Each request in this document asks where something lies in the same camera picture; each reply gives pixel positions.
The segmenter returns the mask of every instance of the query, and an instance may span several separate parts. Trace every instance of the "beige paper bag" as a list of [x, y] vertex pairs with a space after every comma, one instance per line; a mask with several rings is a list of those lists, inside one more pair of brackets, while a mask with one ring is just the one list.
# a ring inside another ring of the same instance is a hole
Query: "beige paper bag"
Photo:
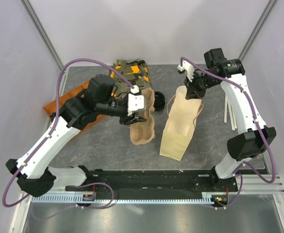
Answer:
[[201, 99], [186, 100], [186, 92], [186, 86], [180, 86], [176, 90], [175, 100], [163, 131], [159, 153], [178, 161], [182, 159], [192, 139], [197, 117], [203, 109]]

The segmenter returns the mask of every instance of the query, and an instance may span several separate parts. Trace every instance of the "camouflage cloth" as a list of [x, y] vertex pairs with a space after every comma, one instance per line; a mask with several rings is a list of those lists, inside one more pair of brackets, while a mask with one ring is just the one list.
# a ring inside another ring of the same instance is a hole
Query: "camouflage cloth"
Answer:
[[[137, 85], [140, 90], [151, 87], [148, 76], [147, 64], [144, 60], [136, 59], [128, 62], [125, 60], [117, 60], [113, 65], [120, 74], [122, 74], [132, 85]], [[118, 98], [125, 96], [125, 93], [130, 92], [130, 87], [114, 72], [109, 75], [115, 79], [117, 87], [114, 88], [114, 95]]]

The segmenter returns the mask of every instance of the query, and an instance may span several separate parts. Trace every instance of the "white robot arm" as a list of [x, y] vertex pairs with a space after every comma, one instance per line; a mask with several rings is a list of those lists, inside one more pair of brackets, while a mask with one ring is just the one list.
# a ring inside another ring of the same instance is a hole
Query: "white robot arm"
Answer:
[[[120, 117], [119, 122], [123, 125], [146, 121], [138, 115], [138, 112], [146, 109], [146, 99], [139, 88], [134, 86], [124, 98], [115, 99], [112, 96], [114, 85], [115, 81], [109, 76], [98, 75], [93, 78], [87, 89], [68, 99], [61, 107], [52, 135], [49, 135], [49, 131], [54, 122], [27, 153], [18, 160], [10, 159], [6, 163], [12, 174], [23, 166], [17, 181], [21, 190], [38, 197], [51, 188], [83, 184], [87, 179], [84, 166], [52, 168], [48, 165], [61, 148], [88, 123], [95, 121], [99, 114]], [[26, 159], [46, 138], [45, 143], [26, 163]]]
[[[228, 97], [237, 121], [239, 135], [227, 142], [228, 153], [224, 159], [212, 168], [215, 180], [228, 179], [234, 176], [236, 168], [243, 162], [248, 162], [266, 150], [263, 140], [257, 130], [256, 122], [262, 130], [268, 144], [276, 136], [274, 127], [268, 128], [261, 118], [251, 97], [245, 70], [239, 59], [227, 60], [222, 49], [212, 49], [204, 54], [208, 72], [221, 79], [215, 79], [208, 74], [194, 72], [194, 67], [187, 61], [178, 65], [180, 73], [186, 72], [185, 85], [187, 87], [186, 99], [202, 99], [208, 88], [220, 84]], [[247, 97], [235, 85], [222, 80], [229, 80], [243, 88], [253, 103], [256, 112], [256, 120], [253, 118], [251, 106]]]

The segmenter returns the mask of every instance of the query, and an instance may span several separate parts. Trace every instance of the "white wall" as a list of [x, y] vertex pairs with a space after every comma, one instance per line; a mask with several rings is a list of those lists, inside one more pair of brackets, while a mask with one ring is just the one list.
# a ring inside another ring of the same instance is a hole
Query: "white wall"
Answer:
[[[1, 197], [11, 174], [9, 158], [22, 156], [45, 130], [42, 106], [54, 98], [58, 69], [17, 0], [0, 0], [0, 233], [8, 232], [14, 208]], [[8, 201], [16, 201], [14, 185]]]
[[177, 64], [181, 56], [204, 63], [203, 54], [217, 47], [236, 58], [267, 2], [31, 0], [63, 63], [88, 57], [108, 64]]
[[271, 148], [284, 185], [284, 0], [276, 3], [243, 65], [260, 114], [276, 128]]

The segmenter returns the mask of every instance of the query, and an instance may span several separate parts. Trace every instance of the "crumpled brown paper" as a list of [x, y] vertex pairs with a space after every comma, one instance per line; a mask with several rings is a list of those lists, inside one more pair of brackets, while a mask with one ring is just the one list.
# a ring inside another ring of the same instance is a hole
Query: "crumpled brown paper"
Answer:
[[139, 115], [145, 118], [146, 122], [138, 122], [130, 125], [130, 139], [134, 145], [149, 143], [155, 138], [155, 120], [151, 112], [155, 111], [155, 92], [151, 88], [142, 90], [142, 95], [146, 99], [146, 110]]

